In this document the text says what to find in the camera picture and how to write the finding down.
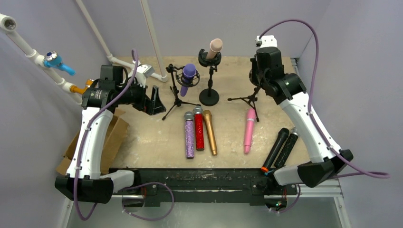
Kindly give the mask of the tripod shock mount stand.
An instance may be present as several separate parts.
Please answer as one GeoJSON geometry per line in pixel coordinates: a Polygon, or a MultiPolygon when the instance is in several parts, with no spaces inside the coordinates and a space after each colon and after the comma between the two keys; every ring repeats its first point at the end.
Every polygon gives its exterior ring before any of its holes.
{"type": "Polygon", "coordinates": [[[249,96],[237,97],[237,98],[228,98],[227,100],[228,101],[234,101],[234,100],[244,101],[247,105],[249,105],[254,110],[254,113],[255,113],[255,116],[256,116],[256,121],[259,122],[259,116],[258,116],[258,113],[257,113],[256,104],[255,104],[255,102],[258,101],[257,94],[258,94],[259,91],[260,91],[260,87],[255,87],[253,94],[251,94],[249,96]]]}
{"type": "MultiPolygon", "coordinates": [[[[183,68],[184,68],[184,66],[177,67],[177,66],[174,66],[173,64],[169,64],[166,67],[166,71],[171,74],[172,86],[170,87],[170,90],[174,95],[174,103],[173,103],[172,107],[169,109],[169,111],[167,112],[167,114],[162,117],[163,121],[166,119],[166,117],[171,112],[171,110],[175,107],[180,107],[181,105],[199,105],[199,106],[201,106],[200,104],[186,102],[179,98],[179,96],[181,96],[180,90],[181,90],[181,87],[183,86],[183,83],[181,81],[183,68]]],[[[189,85],[185,85],[185,86],[188,86],[188,89],[195,87],[198,85],[199,81],[200,81],[200,74],[197,71],[195,77],[192,80],[192,83],[189,85]]]]}

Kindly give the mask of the purple glitter microphone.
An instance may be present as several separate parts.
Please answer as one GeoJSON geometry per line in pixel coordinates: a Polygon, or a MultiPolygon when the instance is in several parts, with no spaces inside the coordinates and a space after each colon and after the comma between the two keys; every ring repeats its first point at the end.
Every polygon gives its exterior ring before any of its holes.
{"type": "Polygon", "coordinates": [[[184,114],[185,120],[185,157],[186,159],[194,158],[194,116],[188,111],[184,114]]]}

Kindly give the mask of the red glitter microphone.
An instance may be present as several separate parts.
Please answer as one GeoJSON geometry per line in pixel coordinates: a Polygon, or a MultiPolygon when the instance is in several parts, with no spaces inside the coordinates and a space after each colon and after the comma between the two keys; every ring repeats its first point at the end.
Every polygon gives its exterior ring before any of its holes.
{"type": "Polygon", "coordinates": [[[201,106],[197,105],[193,109],[194,114],[194,127],[195,127],[195,142],[196,150],[204,151],[204,131],[203,131],[203,109],[201,106]]]}

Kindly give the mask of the pink glitter microphone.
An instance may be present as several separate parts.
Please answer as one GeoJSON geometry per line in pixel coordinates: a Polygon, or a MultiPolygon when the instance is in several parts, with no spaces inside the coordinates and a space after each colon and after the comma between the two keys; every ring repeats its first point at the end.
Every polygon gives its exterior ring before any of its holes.
{"type": "Polygon", "coordinates": [[[243,148],[245,154],[249,154],[251,149],[255,121],[256,121],[255,110],[251,108],[248,110],[246,115],[246,127],[243,142],[243,148]]]}

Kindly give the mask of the brown cardboard box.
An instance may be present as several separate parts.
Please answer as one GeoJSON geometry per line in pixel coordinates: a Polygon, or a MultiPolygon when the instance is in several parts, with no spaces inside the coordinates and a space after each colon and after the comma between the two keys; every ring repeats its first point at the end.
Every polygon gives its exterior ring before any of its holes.
{"type": "MultiPolygon", "coordinates": [[[[121,115],[123,115],[124,113],[125,111],[121,109],[116,109],[114,116],[108,126],[99,165],[102,175],[109,173],[109,168],[112,166],[123,141],[127,137],[129,123],[121,118],[121,115]]],[[[61,175],[66,174],[67,169],[71,164],[77,146],[78,137],[79,133],[77,133],[71,141],[65,154],[63,155],[63,160],[56,168],[56,172],[61,175]]]]}

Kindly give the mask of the violet plastic microphone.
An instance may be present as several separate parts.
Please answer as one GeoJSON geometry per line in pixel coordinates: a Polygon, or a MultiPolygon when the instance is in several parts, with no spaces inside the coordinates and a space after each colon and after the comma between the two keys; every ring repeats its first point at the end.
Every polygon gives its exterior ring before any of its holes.
{"type": "Polygon", "coordinates": [[[181,90],[180,90],[180,95],[182,97],[186,96],[186,93],[188,91],[188,86],[185,86],[185,85],[189,85],[189,84],[192,83],[192,80],[195,77],[196,72],[197,72],[196,67],[192,63],[186,64],[184,66],[184,68],[182,69],[182,79],[181,79],[181,81],[183,83],[183,86],[181,87],[181,90]]]}

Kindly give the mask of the cream peach plastic microphone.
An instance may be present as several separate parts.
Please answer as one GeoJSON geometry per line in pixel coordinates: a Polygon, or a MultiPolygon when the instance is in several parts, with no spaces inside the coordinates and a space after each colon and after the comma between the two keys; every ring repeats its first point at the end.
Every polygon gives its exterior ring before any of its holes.
{"type": "Polygon", "coordinates": [[[207,52],[206,59],[213,59],[222,50],[223,41],[220,38],[215,38],[210,42],[210,49],[207,52]]]}

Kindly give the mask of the gold metallic microphone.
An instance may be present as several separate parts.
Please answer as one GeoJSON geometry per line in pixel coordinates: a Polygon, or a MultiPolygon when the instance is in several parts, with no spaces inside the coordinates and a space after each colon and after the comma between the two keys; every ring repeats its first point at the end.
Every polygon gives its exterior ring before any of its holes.
{"type": "Polygon", "coordinates": [[[202,114],[209,138],[211,153],[213,156],[216,156],[218,154],[218,149],[215,139],[214,128],[212,124],[212,114],[210,110],[204,110],[202,114]]]}

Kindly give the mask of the round base shock mount stand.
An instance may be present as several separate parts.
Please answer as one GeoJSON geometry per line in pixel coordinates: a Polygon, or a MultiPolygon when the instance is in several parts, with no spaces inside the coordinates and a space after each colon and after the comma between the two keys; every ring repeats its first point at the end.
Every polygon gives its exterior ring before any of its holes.
{"type": "Polygon", "coordinates": [[[207,59],[207,54],[204,49],[200,49],[198,53],[198,61],[202,67],[209,68],[209,80],[208,80],[208,88],[202,90],[199,93],[199,101],[204,106],[214,106],[219,101],[219,93],[212,88],[213,86],[213,74],[218,71],[217,66],[221,63],[221,53],[218,52],[215,57],[212,59],[207,59]]]}

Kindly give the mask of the plain black microphone orange end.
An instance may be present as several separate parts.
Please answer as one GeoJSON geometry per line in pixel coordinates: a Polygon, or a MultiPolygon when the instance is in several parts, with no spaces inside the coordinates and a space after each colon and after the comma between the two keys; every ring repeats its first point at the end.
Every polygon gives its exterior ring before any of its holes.
{"type": "Polygon", "coordinates": [[[274,163],[280,149],[282,148],[282,146],[283,146],[284,142],[286,141],[286,139],[288,138],[288,136],[289,136],[289,129],[287,129],[287,128],[282,128],[278,132],[278,136],[277,136],[275,142],[273,143],[273,146],[260,169],[262,172],[264,172],[264,173],[269,172],[269,169],[271,168],[272,164],[274,163]]]}

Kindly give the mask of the black glitter microphone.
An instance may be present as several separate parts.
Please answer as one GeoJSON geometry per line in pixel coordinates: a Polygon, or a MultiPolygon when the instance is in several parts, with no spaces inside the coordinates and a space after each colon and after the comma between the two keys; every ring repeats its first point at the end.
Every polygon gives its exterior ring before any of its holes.
{"type": "Polygon", "coordinates": [[[283,166],[285,166],[285,163],[289,157],[289,155],[291,154],[291,151],[293,150],[297,140],[298,140],[298,132],[296,127],[291,129],[291,133],[289,135],[289,137],[287,138],[280,154],[277,157],[277,160],[275,161],[275,168],[281,168],[283,166]]]}

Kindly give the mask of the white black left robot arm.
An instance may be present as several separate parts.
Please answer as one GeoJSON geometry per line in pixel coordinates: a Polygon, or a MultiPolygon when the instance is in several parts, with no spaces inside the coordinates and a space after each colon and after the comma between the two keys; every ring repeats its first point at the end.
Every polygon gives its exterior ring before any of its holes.
{"type": "Polygon", "coordinates": [[[122,66],[102,65],[100,78],[82,95],[82,124],[72,161],[66,174],[57,177],[55,187],[70,200],[106,204],[113,193],[134,183],[134,172],[101,173],[101,155],[107,129],[119,105],[131,105],[148,115],[166,111],[157,86],[146,95],[146,79],[154,73],[142,64],[130,72],[122,66]]]}

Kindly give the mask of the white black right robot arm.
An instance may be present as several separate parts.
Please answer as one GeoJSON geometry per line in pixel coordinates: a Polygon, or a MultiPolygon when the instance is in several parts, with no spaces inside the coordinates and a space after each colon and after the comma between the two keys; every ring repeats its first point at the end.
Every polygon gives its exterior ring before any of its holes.
{"type": "Polygon", "coordinates": [[[313,188],[338,174],[354,156],[330,136],[309,105],[309,95],[300,77],[285,73],[280,50],[260,47],[251,62],[251,82],[262,88],[288,115],[310,158],[309,162],[277,168],[268,174],[273,186],[303,183],[313,188]]]}

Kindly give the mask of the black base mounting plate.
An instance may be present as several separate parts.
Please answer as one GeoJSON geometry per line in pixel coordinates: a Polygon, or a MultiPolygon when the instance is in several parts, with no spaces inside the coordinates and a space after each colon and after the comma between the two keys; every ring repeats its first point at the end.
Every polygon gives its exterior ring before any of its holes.
{"type": "Polygon", "coordinates": [[[162,202],[248,203],[285,208],[298,194],[296,184],[275,187],[258,168],[241,169],[134,169],[138,190],[120,190],[113,198],[144,200],[147,207],[162,202]]]}

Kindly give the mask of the blue water tap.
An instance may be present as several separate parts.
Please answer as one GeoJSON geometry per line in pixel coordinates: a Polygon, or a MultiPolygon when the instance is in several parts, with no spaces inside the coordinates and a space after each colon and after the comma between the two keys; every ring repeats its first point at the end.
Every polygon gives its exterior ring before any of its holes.
{"type": "Polygon", "coordinates": [[[60,71],[65,71],[71,76],[74,76],[76,74],[76,71],[73,68],[66,65],[63,62],[62,57],[56,51],[48,52],[44,56],[43,64],[45,67],[48,68],[56,68],[60,71]]]}

